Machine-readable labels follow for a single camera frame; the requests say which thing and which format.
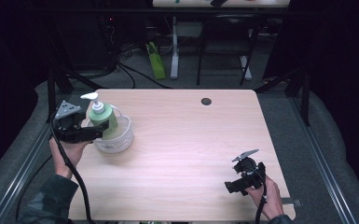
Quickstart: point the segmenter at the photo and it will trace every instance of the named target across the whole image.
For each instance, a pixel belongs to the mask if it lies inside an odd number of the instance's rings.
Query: wooden tabletop
[[[212,7],[212,0],[153,0],[154,7]],[[287,7],[290,0],[227,0],[221,7]]]
[[[131,118],[134,140],[117,154],[100,152],[95,145],[85,149],[77,169],[94,220],[254,220],[252,199],[230,194],[224,182],[240,178],[232,160],[255,148],[260,150],[251,158],[263,161],[282,197],[290,197],[254,91],[97,92],[101,102]],[[212,103],[203,105],[203,98]],[[293,206],[283,209],[295,217]],[[80,189],[69,218],[86,219]]]

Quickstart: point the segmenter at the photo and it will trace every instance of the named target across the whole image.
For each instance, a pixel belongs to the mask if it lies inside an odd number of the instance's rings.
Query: pump bottle
[[[88,99],[94,102],[89,111],[89,119],[94,126],[98,126],[108,120],[109,128],[103,132],[102,140],[112,139],[117,127],[115,112],[110,104],[104,104],[98,101],[98,93],[92,92],[80,96],[81,99]]]

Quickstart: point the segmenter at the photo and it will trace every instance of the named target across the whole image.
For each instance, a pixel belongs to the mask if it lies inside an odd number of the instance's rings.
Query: person's arm
[[[278,189],[278,185],[266,175],[267,185],[267,202],[263,207],[263,214],[269,220],[269,224],[290,224],[293,221],[284,214],[283,204],[281,199],[281,193]],[[261,186],[258,189],[247,188],[246,192],[252,197],[256,206],[260,204],[260,199],[263,195],[265,186]]]
[[[55,140],[52,138],[49,143],[55,175],[44,183],[27,204],[18,223],[66,223],[68,220],[69,206],[78,185],[71,181],[72,172],[65,165]],[[87,144],[88,142],[78,144],[62,142],[66,155],[75,167]]]

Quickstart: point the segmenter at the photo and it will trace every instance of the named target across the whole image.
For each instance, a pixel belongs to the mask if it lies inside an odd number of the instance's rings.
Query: white pump
[[[96,114],[101,114],[105,111],[104,104],[101,102],[98,102],[98,93],[97,92],[84,94],[84,95],[80,96],[80,98],[93,101],[94,105],[92,106],[92,110],[94,110],[94,112]]]

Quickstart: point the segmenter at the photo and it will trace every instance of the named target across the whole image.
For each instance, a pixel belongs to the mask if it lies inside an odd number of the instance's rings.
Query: black hole
[[[202,103],[203,105],[210,105],[210,104],[212,103],[212,100],[209,99],[209,98],[203,98],[203,99],[201,100],[201,103]]]

